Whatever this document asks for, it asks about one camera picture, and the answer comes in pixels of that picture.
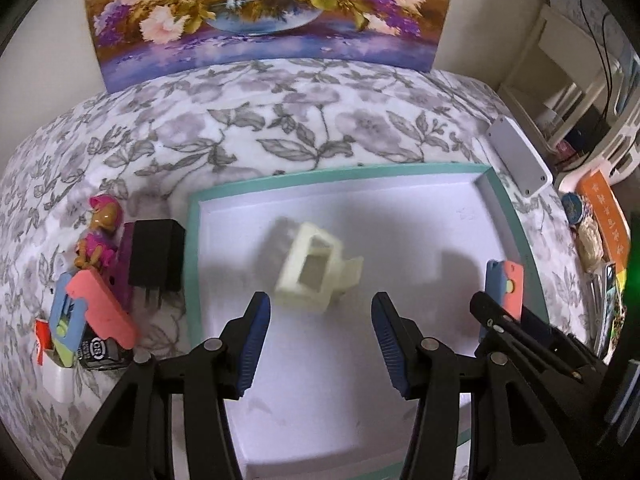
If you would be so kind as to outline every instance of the painting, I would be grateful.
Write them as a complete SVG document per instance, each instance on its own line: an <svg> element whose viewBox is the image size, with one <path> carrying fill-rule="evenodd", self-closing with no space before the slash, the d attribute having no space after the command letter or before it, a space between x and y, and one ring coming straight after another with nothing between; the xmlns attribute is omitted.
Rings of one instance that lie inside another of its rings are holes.
<svg viewBox="0 0 640 480"><path fill-rule="evenodd" d="M109 92L191 68L321 58L428 71L449 0L85 0Z"/></svg>

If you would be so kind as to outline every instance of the pink hat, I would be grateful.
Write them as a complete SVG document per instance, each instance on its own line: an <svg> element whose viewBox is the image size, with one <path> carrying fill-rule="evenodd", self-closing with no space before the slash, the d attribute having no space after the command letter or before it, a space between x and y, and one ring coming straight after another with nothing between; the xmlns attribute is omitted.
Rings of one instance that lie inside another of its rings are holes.
<svg viewBox="0 0 640 480"><path fill-rule="evenodd" d="M100 210L107 204L116 205L115 228L117 229L122 223L122 208L120 207L120 203L113 196L107 194L95 195L89 198L89 206L91 206L91 209Z"/></svg>

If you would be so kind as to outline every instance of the doll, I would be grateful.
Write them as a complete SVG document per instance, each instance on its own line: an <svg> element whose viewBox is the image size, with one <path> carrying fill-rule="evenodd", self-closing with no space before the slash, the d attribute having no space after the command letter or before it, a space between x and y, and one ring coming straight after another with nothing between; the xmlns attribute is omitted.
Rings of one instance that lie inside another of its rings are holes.
<svg viewBox="0 0 640 480"><path fill-rule="evenodd" d="M122 208L111 195L97 195L89 199L94 210L89 230L78 240L74 264L78 269L95 267L103 270L114 261L118 245L114 235L122 223Z"/></svg>

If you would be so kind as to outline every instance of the tray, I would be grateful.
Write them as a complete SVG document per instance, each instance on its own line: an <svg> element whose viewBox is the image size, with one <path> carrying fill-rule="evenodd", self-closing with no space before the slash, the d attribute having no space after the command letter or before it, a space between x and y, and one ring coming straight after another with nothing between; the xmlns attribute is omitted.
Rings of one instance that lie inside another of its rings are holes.
<svg viewBox="0 0 640 480"><path fill-rule="evenodd" d="M272 293L300 222L364 256L360 285L322 316L272 304L254 385L226 404L245 478L398 476L417 402L391 386L370 321L385 290L424 335L472 355L468 311L489 259L525 268L525 304L548 321L526 236L494 170L433 163L274 176L194 194L185 248L191 343L220 334L255 290ZM461 396L460 443L470 397Z"/></svg>

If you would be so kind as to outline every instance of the metal screw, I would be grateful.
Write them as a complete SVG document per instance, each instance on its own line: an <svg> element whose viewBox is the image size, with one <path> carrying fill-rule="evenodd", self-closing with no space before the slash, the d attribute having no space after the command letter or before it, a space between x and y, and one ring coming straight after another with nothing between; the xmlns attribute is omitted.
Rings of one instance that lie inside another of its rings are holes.
<svg viewBox="0 0 640 480"><path fill-rule="evenodd" d="M425 337L420 342L420 346L425 350L433 352L434 350L437 350L440 347L440 343L438 343L438 340L434 339L433 337Z"/></svg>
<svg viewBox="0 0 640 480"><path fill-rule="evenodd" d="M509 362L509 358L502 352L494 352L491 354L491 361L498 366L504 366Z"/></svg>
<svg viewBox="0 0 640 480"><path fill-rule="evenodd" d="M138 348L133 354L133 361L139 365L143 365L144 363L148 363L149 359L151 359L151 354L148 350L144 348Z"/></svg>
<svg viewBox="0 0 640 480"><path fill-rule="evenodd" d="M222 348L222 341L217 337L213 337L211 339L207 339L204 342L204 349L209 352L215 352L216 350L220 350Z"/></svg>

